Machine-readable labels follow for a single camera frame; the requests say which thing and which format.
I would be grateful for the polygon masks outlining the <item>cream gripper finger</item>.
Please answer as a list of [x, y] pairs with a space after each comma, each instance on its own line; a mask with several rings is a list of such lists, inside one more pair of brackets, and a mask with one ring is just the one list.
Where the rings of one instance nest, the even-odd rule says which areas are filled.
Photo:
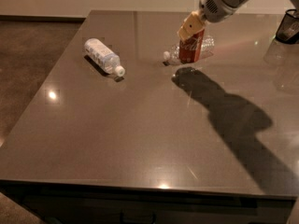
[[202, 13], [200, 10], [193, 11], [183, 21], [178, 29], [178, 36], [181, 41], [185, 42], [193, 35], [198, 34], [205, 28], [205, 21], [202, 19]]

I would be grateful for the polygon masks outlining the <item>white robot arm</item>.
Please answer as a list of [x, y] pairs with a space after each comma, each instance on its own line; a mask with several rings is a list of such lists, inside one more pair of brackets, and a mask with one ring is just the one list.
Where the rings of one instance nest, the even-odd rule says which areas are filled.
[[[203, 31], [208, 23], [220, 22], [232, 16], [249, 0], [199, 0], [198, 9], [191, 12], [178, 29], [178, 37], [185, 42]], [[299, 9], [299, 0], [290, 0]]]

